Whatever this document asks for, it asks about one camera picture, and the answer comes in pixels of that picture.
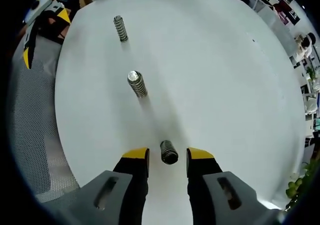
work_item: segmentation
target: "perforated metal panel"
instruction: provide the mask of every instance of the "perforated metal panel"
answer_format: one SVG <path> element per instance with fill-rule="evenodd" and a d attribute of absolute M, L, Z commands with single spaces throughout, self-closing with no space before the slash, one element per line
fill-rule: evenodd
<path fill-rule="evenodd" d="M 23 41 L 12 59 L 7 104 L 9 141 L 35 197 L 55 210 L 68 206 L 79 189 L 56 122 L 55 79 L 61 45 L 38 36 L 32 69 L 27 69 Z"/>

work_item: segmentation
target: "spring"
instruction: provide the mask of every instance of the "spring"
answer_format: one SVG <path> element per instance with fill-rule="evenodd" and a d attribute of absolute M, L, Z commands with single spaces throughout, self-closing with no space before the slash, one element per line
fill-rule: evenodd
<path fill-rule="evenodd" d="M 118 32 L 120 42 L 122 43 L 126 42 L 128 40 L 128 36 L 127 36 L 124 20 L 122 19 L 121 16 L 116 16 L 113 19 L 113 22 L 114 22 L 116 31 Z"/>
<path fill-rule="evenodd" d="M 138 98 L 143 98 L 148 95 L 144 79 L 140 72 L 129 72 L 128 82 Z"/>
<path fill-rule="evenodd" d="M 161 160 L 165 164 L 172 165 L 178 161 L 178 153 L 168 140 L 161 142 Z"/>

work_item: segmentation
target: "metal spring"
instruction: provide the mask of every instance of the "metal spring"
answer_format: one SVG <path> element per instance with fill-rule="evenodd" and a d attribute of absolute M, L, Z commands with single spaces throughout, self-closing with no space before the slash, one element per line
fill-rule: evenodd
<path fill-rule="evenodd" d="M 165 164 L 172 165 L 178 161 L 178 153 L 168 140 L 161 142 L 161 160 Z"/>
<path fill-rule="evenodd" d="M 113 19 L 113 23 L 115 25 L 116 31 L 118 32 L 120 42 L 124 43 L 128 40 L 124 20 L 122 19 L 121 16 L 116 16 Z"/>
<path fill-rule="evenodd" d="M 128 82 L 138 98 L 143 98 L 148 95 L 144 79 L 140 72 L 129 72 Z"/>

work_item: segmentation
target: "white table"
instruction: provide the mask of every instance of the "white table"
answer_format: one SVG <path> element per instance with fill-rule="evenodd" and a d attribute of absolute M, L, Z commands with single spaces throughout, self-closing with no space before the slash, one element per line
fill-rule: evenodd
<path fill-rule="evenodd" d="M 126 43 L 113 24 L 117 15 Z M 150 103 L 130 88 L 131 70 L 143 74 Z M 214 154 L 266 201 L 303 156 L 305 113 L 293 66 L 273 32 L 238 0 L 89 4 L 62 46 L 55 109 L 81 187 L 126 151 L 150 148 L 143 224 L 192 224 L 187 147 Z M 179 153 L 171 166 L 161 162 L 165 139 Z"/>

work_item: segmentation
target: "white round table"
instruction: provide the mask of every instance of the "white round table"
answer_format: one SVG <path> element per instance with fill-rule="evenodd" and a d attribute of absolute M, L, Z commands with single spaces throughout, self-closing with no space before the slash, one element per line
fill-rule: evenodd
<path fill-rule="evenodd" d="M 121 43 L 120 15 L 129 40 Z M 147 99 L 127 82 L 142 73 Z M 186 148 L 215 155 L 272 201 L 298 170 L 304 105 L 293 66 L 272 31 L 239 0 L 98 0 L 75 16 L 55 83 L 58 132 L 82 187 L 123 153 L 150 148 L 143 224 L 192 224 Z M 172 141 L 174 165 L 161 162 Z"/>

